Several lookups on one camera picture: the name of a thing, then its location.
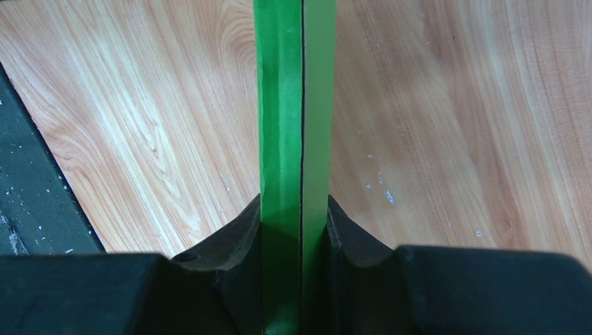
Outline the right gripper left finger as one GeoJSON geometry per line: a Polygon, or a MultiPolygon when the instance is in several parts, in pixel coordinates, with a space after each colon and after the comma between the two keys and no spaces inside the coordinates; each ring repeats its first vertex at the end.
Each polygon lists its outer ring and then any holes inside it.
{"type": "Polygon", "coordinates": [[[199,244],[1,258],[2,334],[260,334],[260,201],[199,244]]]}

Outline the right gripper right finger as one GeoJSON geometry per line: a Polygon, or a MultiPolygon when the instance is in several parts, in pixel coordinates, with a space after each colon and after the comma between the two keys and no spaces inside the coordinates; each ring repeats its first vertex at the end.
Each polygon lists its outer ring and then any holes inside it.
{"type": "Polygon", "coordinates": [[[321,334],[590,334],[591,273],[560,254],[389,248],[330,198],[321,334]]]}

